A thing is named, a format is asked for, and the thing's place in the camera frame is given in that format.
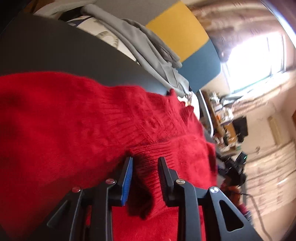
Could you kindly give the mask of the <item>right hand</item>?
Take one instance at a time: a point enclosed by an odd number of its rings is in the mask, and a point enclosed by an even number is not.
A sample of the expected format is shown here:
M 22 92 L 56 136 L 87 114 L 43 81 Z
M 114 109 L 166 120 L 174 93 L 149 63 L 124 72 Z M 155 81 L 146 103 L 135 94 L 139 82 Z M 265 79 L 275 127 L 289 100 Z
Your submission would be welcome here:
M 220 189 L 243 215 L 247 214 L 248 210 L 245 204 L 240 201 L 241 194 L 238 186 L 228 186 L 223 182 Z

